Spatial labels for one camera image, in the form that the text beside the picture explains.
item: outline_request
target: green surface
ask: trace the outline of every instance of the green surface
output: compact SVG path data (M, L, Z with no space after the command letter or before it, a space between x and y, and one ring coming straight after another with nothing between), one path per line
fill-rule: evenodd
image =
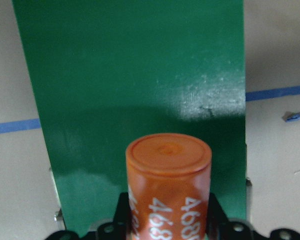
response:
M112 217L127 145L161 132L211 146L211 190L245 217L241 0L13 4L68 229Z

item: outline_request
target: orange cylinder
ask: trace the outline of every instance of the orange cylinder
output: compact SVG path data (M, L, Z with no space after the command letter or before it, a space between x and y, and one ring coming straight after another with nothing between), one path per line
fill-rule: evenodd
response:
M203 240L212 152L202 140L158 133L133 141L126 168L133 240Z

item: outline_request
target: bolt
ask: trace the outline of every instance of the bolt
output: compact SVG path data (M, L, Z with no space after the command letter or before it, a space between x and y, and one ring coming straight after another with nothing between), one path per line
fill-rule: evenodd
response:
M233 230L235 230L236 232L242 232L244 229L245 227L240 223L236 223L233 225Z
M115 228L114 228L113 225L106 226L106 227L103 229L103 231L104 231L106 234L112 233L114 230L115 230Z
M281 230L279 232L279 237L283 240L290 240L291 239L291 234L285 230Z

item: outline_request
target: orange lid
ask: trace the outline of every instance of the orange lid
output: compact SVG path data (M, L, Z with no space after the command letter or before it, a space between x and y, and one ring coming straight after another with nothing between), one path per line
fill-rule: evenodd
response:
M139 171L161 175L187 175L211 162L210 147L202 140L179 133L158 133L133 141L126 149L127 163Z

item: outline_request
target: torn blue tape piece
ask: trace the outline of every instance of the torn blue tape piece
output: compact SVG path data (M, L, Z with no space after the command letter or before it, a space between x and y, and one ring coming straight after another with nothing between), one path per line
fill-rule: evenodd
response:
M262 90L262 91L251 91L245 94L245 101L257 101L264 99L274 99L289 95L299 95L300 94L300 86L291 86L284 88L276 88L270 90Z
M285 121L287 123L300 120L300 112L289 116Z
M41 128L39 118L0 123L0 134Z

